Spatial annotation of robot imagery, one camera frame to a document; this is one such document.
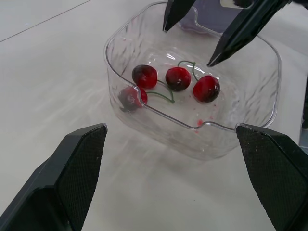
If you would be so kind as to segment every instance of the purple object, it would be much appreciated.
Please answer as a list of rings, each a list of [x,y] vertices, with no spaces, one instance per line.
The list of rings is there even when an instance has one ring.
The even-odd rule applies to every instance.
[[[180,20],[180,27],[197,33],[207,30],[223,33],[241,10],[233,0],[196,0]]]

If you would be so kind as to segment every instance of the red juice stain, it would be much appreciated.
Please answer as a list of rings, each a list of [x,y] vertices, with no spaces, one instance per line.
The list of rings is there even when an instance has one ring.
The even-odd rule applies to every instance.
[[[197,122],[197,125],[201,126],[202,124],[203,124],[203,120],[199,119],[198,122]]]

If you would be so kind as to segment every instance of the textured gripper pad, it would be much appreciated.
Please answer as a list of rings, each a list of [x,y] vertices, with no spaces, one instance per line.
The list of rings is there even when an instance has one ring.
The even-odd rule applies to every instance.
[[[236,133],[251,183],[275,229],[308,230],[308,156],[269,129],[241,124]]]
[[[80,231],[98,181],[105,134],[83,136],[57,182],[57,192],[74,230]]]

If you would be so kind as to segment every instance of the green stem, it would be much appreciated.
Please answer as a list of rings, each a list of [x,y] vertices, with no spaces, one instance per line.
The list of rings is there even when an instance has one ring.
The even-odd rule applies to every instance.
[[[161,84],[163,84],[165,86],[165,88],[167,88],[167,90],[170,92],[171,100],[174,101],[172,90],[168,87],[168,85],[166,83],[164,83],[163,81],[160,81],[160,80],[157,80],[157,82],[160,82]]]
[[[178,66],[181,64],[181,63],[190,63],[190,64],[192,64],[192,74],[193,74],[193,77],[195,78],[195,80],[198,82],[198,79],[197,79],[197,77],[196,77],[196,75],[194,74],[194,67],[196,66],[196,62],[190,62],[190,61],[186,61],[186,60],[182,60],[182,61],[180,61],[179,63],[178,63]]]
[[[171,100],[171,99],[167,98],[166,96],[164,96],[164,95],[162,95],[162,94],[160,94],[160,93],[158,93],[158,92],[148,91],[148,92],[146,92],[146,93],[147,93],[147,94],[159,95],[159,96],[163,97],[165,100],[169,101],[170,103],[174,103],[174,100],[173,100],[173,99]]]

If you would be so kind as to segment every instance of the white table surface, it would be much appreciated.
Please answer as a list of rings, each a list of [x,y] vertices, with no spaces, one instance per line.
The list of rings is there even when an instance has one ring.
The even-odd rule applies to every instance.
[[[19,2],[12,1],[10,8]],[[73,8],[82,2],[54,1],[44,14],[59,14],[57,4]],[[240,148],[203,163],[142,136],[114,116],[103,47],[150,2],[92,0],[0,42],[0,214],[64,135],[106,123],[99,182],[83,230],[274,231]],[[47,19],[34,17],[38,12],[23,14],[33,26]],[[283,61],[278,115],[271,128],[295,142],[308,70],[307,20],[308,11],[291,5],[261,32]],[[0,20],[0,31],[6,33],[0,38],[22,30],[18,23]]]

